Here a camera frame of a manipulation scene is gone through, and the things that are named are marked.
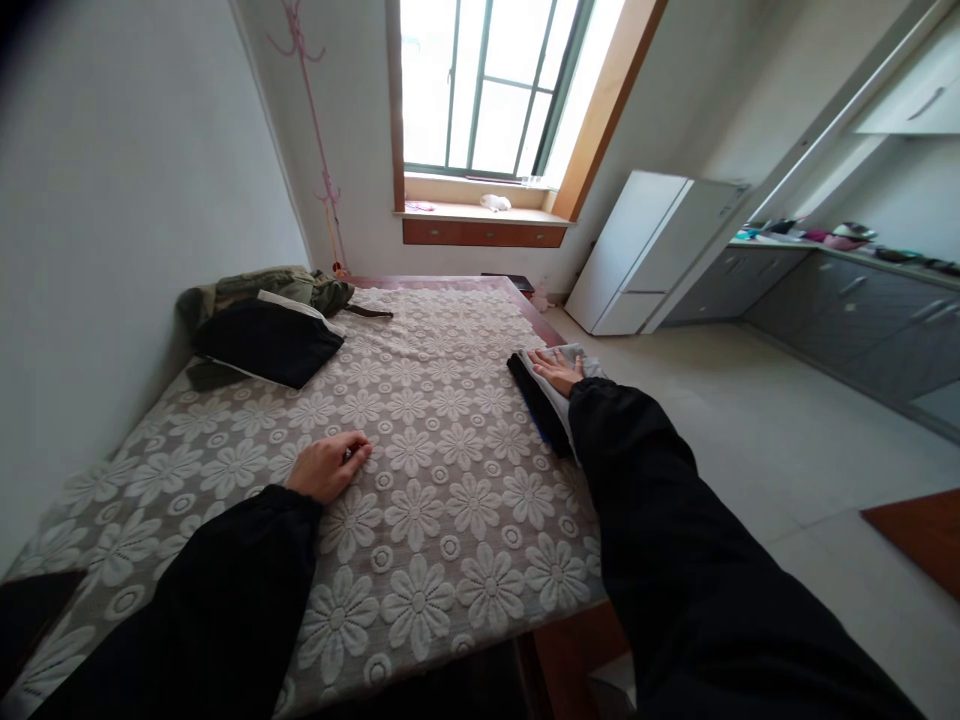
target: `window pane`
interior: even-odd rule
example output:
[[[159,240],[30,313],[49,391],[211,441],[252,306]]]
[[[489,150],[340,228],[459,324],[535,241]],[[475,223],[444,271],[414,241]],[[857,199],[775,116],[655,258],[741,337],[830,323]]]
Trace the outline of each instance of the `window pane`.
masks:
[[[453,123],[450,130],[450,167],[467,166],[473,95],[477,90],[480,40],[486,0],[460,1],[460,35],[457,38],[457,82],[453,91]]]
[[[557,0],[553,24],[550,26],[550,39],[547,41],[547,54],[543,58],[537,87],[553,90],[554,85],[557,84],[560,62],[563,60],[567,40],[570,39],[570,26],[573,25],[573,16],[576,12],[577,0]]]
[[[447,149],[448,74],[456,3],[403,0],[403,159],[443,165]]]
[[[513,173],[530,91],[485,80],[473,147],[473,169]]]
[[[543,125],[547,121],[547,111],[550,110],[550,99],[550,93],[537,93],[533,99],[530,124],[527,125],[527,136],[523,139],[523,152],[520,153],[517,177],[525,177],[533,170],[533,161],[537,159],[537,150],[540,149]]]
[[[549,14],[550,0],[494,0],[486,74],[532,85]]]

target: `pink coat rack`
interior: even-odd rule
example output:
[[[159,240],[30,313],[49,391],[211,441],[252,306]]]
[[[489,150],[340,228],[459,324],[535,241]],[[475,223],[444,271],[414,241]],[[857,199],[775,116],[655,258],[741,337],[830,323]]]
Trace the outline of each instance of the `pink coat rack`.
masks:
[[[303,37],[303,30],[300,28],[300,3],[303,0],[294,0],[291,4],[288,0],[279,0],[283,5],[283,10],[287,18],[287,29],[290,31],[291,45],[289,50],[284,50],[267,33],[267,40],[284,57],[292,57],[294,53],[300,58],[300,71],[303,73],[303,84],[307,89],[307,99],[310,101],[310,113],[313,116],[313,129],[317,137],[317,147],[320,149],[320,160],[323,163],[323,188],[324,194],[319,195],[313,190],[313,196],[323,203],[324,212],[327,214],[327,229],[330,231],[330,244],[333,246],[333,274],[337,277],[343,277],[349,274],[347,265],[347,253],[343,248],[343,238],[340,235],[340,218],[337,215],[337,208],[340,204],[340,188],[333,189],[333,179],[330,177],[330,171],[327,169],[327,156],[323,152],[323,138],[320,136],[320,121],[317,119],[317,108],[313,101],[313,88],[310,86],[310,75],[307,73],[307,61],[318,63],[326,55],[327,49],[320,48],[320,52],[314,56],[307,52],[306,40]],[[333,223],[330,221],[331,210],[333,214]],[[337,231],[334,234],[333,226],[336,225]],[[340,246],[340,253],[337,253],[337,245]]]

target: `bed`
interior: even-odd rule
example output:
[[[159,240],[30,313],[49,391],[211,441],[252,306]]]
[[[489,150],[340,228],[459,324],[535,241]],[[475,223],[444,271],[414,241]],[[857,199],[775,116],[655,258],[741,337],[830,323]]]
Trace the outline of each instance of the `bed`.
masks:
[[[148,602],[197,528],[311,441],[357,428],[375,450],[320,526],[317,572],[276,716],[295,717],[601,602],[582,474],[540,439],[506,369],[562,343],[506,278],[353,278],[341,351],[302,390],[207,393],[181,373],[116,456],[67,482],[11,577],[86,567],[4,701],[28,715]]]

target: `black jacket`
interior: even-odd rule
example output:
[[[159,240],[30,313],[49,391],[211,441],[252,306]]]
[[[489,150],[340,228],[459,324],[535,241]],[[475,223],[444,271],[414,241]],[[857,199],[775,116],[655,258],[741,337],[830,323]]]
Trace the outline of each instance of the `black jacket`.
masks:
[[[921,717],[697,476],[652,398],[583,380],[570,423],[642,717]],[[268,719],[310,591],[320,513],[272,486],[201,527],[150,604],[34,717]]]

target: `white upper cabinet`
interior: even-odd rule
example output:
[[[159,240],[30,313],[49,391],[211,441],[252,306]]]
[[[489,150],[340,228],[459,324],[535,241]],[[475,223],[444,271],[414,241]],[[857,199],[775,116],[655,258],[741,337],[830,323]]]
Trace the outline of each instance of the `white upper cabinet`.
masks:
[[[889,135],[960,134],[960,6],[890,78],[854,130]]]

